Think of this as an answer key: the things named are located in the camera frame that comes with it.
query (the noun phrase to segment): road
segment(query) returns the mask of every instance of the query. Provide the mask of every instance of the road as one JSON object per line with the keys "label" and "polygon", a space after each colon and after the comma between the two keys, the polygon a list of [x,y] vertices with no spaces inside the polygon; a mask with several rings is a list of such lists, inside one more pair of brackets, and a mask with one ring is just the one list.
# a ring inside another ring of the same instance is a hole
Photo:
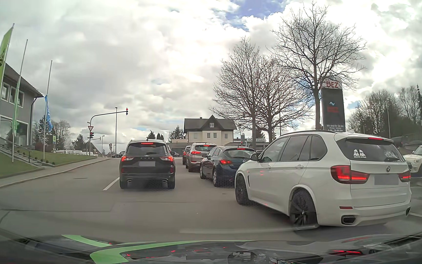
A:
{"label": "road", "polygon": [[151,186],[121,190],[116,181],[119,160],[0,189],[0,228],[30,237],[79,234],[121,242],[331,241],[422,231],[422,218],[414,216],[380,226],[293,231],[284,214],[238,205],[232,188],[213,187],[198,173],[185,170],[180,158],[174,190]]}

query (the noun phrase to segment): blue flag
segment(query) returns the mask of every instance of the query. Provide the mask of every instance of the blue flag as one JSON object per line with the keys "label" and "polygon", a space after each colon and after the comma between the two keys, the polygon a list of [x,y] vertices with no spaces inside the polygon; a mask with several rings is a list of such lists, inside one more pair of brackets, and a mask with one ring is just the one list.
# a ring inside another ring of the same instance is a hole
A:
{"label": "blue flag", "polygon": [[45,103],[46,103],[46,121],[48,122],[48,131],[53,129],[52,119],[50,118],[50,109],[48,108],[48,95],[45,95]]}

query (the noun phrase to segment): license plate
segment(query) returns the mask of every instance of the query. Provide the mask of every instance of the license plate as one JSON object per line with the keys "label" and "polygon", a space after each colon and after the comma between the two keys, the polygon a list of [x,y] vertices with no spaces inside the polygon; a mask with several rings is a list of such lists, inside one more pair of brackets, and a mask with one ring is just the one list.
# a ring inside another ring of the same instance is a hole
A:
{"label": "license plate", "polygon": [[140,161],[139,166],[140,167],[155,167],[156,162],[155,161]]}
{"label": "license plate", "polygon": [[398,174],[374,174],[374,185],[398,185]]}

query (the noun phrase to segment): rear wiper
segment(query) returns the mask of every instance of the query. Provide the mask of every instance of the rear wiper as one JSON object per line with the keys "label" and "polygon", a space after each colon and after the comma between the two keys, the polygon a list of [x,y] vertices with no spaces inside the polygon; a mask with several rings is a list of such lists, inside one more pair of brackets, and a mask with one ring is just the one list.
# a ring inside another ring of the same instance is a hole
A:
{"label": "rear wiper", "polygon": [[399,158],[394,158],[394,157],[387,157],[384,159],[384,161],[397,161],[400,160]]}

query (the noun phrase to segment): roof rail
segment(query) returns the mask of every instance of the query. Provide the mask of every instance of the roof rail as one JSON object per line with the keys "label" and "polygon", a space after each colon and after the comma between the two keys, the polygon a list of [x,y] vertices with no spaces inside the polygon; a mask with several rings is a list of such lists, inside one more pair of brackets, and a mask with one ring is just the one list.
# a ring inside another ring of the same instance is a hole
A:
{"label": "roof rail", "polygon": [[301,132],[328,132],[328,133],[334,133],[334,134],[337,133],[337,132],[334,132],[334,131],[331,131],[331,130],[315,130],[315,129],[312,129],[312,130],[302,130],[302,131],[288,132],[288,133],[283,134],[282,136],[288,135],[288,134],[293,134],[293,133],[301,133]]}

